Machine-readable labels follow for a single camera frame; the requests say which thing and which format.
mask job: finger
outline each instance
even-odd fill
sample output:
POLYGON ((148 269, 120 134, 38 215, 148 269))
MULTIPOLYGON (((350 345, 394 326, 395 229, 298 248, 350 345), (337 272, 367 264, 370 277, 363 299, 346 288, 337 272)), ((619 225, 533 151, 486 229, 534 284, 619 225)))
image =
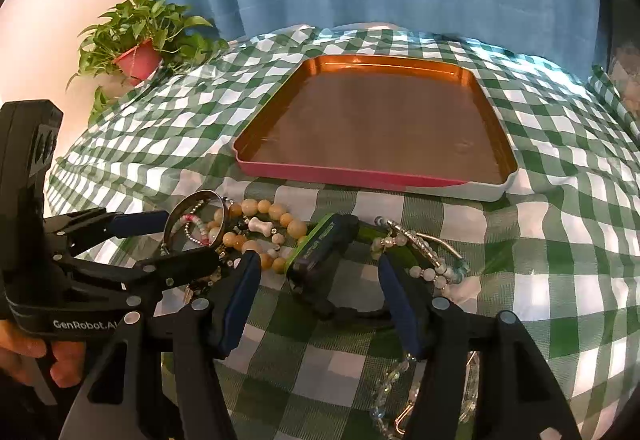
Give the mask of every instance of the finger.
POLYGON ((71 388, 82 379, 82 364, 77 360, 59 360, 51 366, 49 373, 59 388, 71 388))
POLYGON ((10 321, 0 321, 0 348, 36 358, 47 353, 47 345, 42 339, 27 337, 10 321))
POLYGON ((51 350, 57 360, 84 360, 84 343, 56 341, 51 344, 51 350))
POLYGON ((31 385, 31 377, 22 365, 20 356, 4 348, 0 348, 0 370, 3 370, 21 384, 31 385))

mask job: red flower pot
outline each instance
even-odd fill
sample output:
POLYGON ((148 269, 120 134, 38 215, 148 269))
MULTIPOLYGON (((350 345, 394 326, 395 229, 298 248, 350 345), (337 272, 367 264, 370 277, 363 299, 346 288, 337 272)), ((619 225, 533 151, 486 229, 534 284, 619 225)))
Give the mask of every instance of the red flower pot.
POLYGON ((161 60, 162 57, 156 52, 151 39, 147 39, 120 57, 114 58, 113 64, 129 77, 131 84, 137 86, 154 72, 161 60))

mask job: wall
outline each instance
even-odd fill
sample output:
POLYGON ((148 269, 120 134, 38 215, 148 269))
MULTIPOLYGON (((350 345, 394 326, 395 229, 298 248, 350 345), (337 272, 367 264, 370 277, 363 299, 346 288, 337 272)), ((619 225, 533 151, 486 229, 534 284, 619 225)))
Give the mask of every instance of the wall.
POLYGON ((48 98, 62 109, 55 157, 86 129, 98 84, 79 77, 65 92, 66 81, 78 69, 77 34, 121 1, 5 0, 0 7, 0 100, 48 98))

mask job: potted plant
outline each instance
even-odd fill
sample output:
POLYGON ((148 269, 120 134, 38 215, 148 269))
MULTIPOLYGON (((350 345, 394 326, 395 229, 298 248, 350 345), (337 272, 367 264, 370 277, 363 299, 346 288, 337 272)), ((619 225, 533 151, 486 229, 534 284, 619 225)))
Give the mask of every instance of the potted plant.
MULTIPOLYGON (((187 6, 166 3, 165 0, 126 0, 103 13, 108 19, 102 24, 87 26, 80 44, 78 73, 96 76, 121 71, 134 86, 153 73, 163 63, 177 73, 190 66, 199 66, 228 48, 224 39, 207 39, 194 32, 193 26, 212 26, 200 16, 185 16, 187 6)), ((95 102, 90 122, 108 104, 101 87, 94 94, 95 102)))

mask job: tablecloth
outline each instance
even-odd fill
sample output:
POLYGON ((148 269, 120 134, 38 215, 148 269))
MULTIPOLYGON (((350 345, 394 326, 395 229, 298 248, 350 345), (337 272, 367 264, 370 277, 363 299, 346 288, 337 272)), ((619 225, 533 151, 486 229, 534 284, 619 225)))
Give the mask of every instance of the tablecloth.
MULTIPOLYGON (((132 213, 169 210, 209 188, 238 200, 278 201, 309 221, 329 211, 370 222, 383 214, 440 236, 471 267, 452 298, 467 311, 519 315, 590 439, 609 426, 640 378, 638 134, 599 68, 582 84, 545 59, 471 39, 302 26, 253 38, 157 87, 138 86, 52 168, 47 196, 56 214, 96 205, 132 213), (234 137, 304 58, 342 53, 471 70, 520 166, 507 193, 485 203, 242 174, 234 137)), ((158 239, 112 239, 87 257, 130 266, 158 239)), ((344 262, 332 289, 336 302, 380 290, 366 248, 351 248, 344 262)), ((392 330, 320 322, 267 271, 239 347, 217 370, 239 439, 377 439, 372 390, 401 355, 392 330)), ((402 405, 410 379, 400 381, 392 408, 402 405)))

